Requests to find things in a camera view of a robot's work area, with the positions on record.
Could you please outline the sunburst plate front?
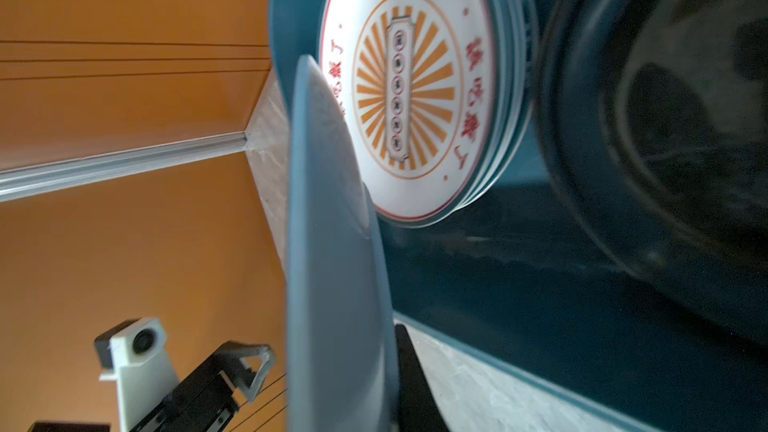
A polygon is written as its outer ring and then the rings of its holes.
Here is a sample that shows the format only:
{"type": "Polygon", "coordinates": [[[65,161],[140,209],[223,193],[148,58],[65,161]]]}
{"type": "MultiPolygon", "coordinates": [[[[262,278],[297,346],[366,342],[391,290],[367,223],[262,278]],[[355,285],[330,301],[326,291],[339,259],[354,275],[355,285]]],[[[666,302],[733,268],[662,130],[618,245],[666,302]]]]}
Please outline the sunburst plate front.
{"type": "Polygon", "coordinates": [[[430,226],[500,178],[538,35],[534,0],[325,0],[318,62],[382,219],[430,226]]]}

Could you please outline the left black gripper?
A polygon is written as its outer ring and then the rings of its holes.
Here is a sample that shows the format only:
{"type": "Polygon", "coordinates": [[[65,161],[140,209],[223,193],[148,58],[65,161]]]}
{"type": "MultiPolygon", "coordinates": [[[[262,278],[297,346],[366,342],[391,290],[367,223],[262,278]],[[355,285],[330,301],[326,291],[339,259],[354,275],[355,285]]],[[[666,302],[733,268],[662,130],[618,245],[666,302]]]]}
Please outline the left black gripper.
{"type": "Polygon", "coordinates": [[[275,364],[267,345],[227,341],[179,379],[154,417],[131,431],[222,431],[240,410],[235,393],[254,401],[275,364]]]}

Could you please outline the large white flower plate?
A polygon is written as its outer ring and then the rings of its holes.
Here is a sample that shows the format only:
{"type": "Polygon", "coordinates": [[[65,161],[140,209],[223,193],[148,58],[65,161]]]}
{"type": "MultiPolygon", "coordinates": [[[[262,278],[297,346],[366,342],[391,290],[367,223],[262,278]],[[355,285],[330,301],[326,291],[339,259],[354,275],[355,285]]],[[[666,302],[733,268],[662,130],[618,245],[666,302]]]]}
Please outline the large white flower plate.
{"type": "Polygon", "coordinates": [[[287,212],[291,431],[388,431],[397,369],[374,254],[375,214],[348,127],[310,55],[291,108],[287,212]]]}

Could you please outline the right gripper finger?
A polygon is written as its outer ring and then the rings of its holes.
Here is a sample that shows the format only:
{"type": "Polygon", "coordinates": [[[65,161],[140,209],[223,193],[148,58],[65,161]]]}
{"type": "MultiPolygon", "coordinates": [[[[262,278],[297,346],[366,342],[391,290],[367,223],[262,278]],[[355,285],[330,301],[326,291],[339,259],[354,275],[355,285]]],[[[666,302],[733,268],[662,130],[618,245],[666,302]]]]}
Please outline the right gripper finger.
{"type": "Polygon", "coordinates": [[[448,432],[418,355],[403,324],[395,325],[399,401],[397,423],[404,432],[448,432]]]}

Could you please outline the black plate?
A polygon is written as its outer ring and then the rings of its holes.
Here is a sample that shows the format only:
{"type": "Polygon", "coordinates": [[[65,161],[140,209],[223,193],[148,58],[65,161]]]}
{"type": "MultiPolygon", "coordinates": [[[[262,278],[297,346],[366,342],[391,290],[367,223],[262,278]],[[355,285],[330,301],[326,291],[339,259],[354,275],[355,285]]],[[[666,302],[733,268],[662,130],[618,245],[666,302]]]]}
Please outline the black plate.
{"type": "Polygon", "coordinates": [[[767,341],[767,0],[558,0],[535,75],[561,200],[625,272],[767,341]]]}

